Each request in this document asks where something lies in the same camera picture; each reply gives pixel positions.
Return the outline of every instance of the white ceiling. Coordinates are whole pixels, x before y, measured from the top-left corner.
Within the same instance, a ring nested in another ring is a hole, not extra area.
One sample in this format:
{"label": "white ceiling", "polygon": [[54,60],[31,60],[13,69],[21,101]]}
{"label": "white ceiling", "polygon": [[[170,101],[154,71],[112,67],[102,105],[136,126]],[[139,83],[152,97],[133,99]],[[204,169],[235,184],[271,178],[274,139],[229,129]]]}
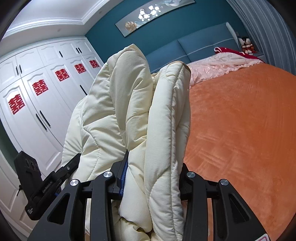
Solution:
{"label": "white ceiling", "polygon": [[43,18],[79,18],[103,0],[32,0],[15,18],[11,27]]}
{"label": "white ceiling", "polygon": [[40,40],[85,35],[122,1],[32,0],[6,31],[0,42],[0,56]]}

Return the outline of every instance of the white cabinet door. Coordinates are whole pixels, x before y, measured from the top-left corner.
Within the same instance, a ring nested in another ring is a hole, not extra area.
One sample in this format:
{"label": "white cabinet door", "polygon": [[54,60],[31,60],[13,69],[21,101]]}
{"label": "white cabinet door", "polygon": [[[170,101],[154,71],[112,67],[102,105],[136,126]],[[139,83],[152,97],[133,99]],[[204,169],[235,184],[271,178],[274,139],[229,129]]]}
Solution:
{"label": "white cabinet door", "polygon": [[58,45],[56,43],[45,44],[37,47],[40,57],[44,66],[53,64],[62,58],[61,53],[59,53]]}
{"label": "white cabinet door", "polygon": [[21,77],[44,67],[37,48],[21,52],[15,57],[17,59],[17,66],[19,67]]}
{"label": "white cabinet door", "polygon": [[49,65],[46,70],[68,107],[73,111],[77,103],[85,96],[76,74],[72,74],[73,70],[68,68],[64,61]]}
{"label": "white cabinet door", "polygon": [[90,44],[87,40],[75,40],[74,43],[82,55],[93,53],[92,48],[90,47]]}
{"label": "white cabinet door", "polygon": [[3,215],[22,234],[29,236],[37,221],[32,221],[26,214],[27,198],[23,191],[17,196],[20,182],[2,153],[0,153],[0,182],[0,208]]}
{"label": "white cabinet door", "polygon": [[47,129],[64,146],[72,112],[45,68],[22,78],[27,93]]}
{"label": "white cabinet door", "polygon": [[91,72],[90,66],[86,63],[82,56],[68,59],[69,68],[73,73],[76,74],[77,80],[79,80],[79,85],[86,92],[89,93],[92,83],[94,82],[94,77]]}
{"label": "white cabinet door", "polygon": [[20,78],[15,56],[0,63],[0,91]]}
{"label": "white cabinet door", "polygon": [[47,176],[60,164],[63,146],[46,128],[21,79],[0,92],[0,105],[3,126],[10,130],[9,138],[34,157],[41,173]]}
{"label": "white cabinet door", "polygon": [[98,60],[98,58],[96,57],[95,54],[85,55],[85,56],[83,56],[83,58],[84,58],[85,62],[87,63],[87,66],[91,70],[93,77],[96,78],[96,76],[98,75],[98,73],[102,67],[99,64],[100,61]]}
{"label": "white cabinet door", "polygon": [[61,51],[64,59],[70,59],[76,56],[80,56],[79,50],[73,41],[63,41],[55,43],[59,51]]}

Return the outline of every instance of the nightstand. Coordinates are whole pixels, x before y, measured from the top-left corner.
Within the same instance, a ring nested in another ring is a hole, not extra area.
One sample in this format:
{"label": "nightstand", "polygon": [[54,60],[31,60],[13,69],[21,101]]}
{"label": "nightstand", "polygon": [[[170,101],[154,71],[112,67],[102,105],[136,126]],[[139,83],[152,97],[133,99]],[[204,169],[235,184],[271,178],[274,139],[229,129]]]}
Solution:
{"label": "nightstand", "polygon": [[265,56],[262,52],[257,52],[253,56],[256,56],[257,58],[261,59],[262,61],[264,61],[266,63]]}

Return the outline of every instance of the silver bolt head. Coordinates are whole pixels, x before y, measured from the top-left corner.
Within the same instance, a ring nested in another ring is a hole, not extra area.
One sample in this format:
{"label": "silver bolt head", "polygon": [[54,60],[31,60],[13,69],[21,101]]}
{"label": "silver bolt head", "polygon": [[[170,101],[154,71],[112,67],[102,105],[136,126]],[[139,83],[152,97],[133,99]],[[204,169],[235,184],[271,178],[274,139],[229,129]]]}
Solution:
{"label": "silver bolt head", "polygon": [[104,172],[103,175],[104,175],[104,177],[111,177],[113,175],[113,173],[110,171],[107,171],[107,172]]}
{"label": "silver bolt head", "polygon": [[190,178],[195,177],[195,173],[194,172],[187,172],[187,176]]}
{"label": "silver bolt head", "polygon": [[71,186],[76,186],[78,183],[79,183],[79,181],[78,181],[77,179],[73,179],[73,180],[70,182],[70,185],[71,185]]}
{"label": "silver bolt head", "polygon": [[221,179],[220,183],[223,185],[223,186],[227,186],[229,184],[229,181],[226,180],[226,179]]}

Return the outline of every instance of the camera lens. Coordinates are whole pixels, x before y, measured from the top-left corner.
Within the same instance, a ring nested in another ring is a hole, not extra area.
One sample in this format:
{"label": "camera lens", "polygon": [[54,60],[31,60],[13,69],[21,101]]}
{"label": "camera lens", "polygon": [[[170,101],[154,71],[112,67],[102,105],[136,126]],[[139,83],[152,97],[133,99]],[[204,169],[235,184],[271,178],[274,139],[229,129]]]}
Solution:
{"label": "camera lens", "polygon": [[35,166],[34,164],[31,162],[31,167],[33,168],[33,170],[35,171]]}
{"label": "camera lens", "polygon": [[30,164],[27,159],[25,159],[27,167],[30,167]]}

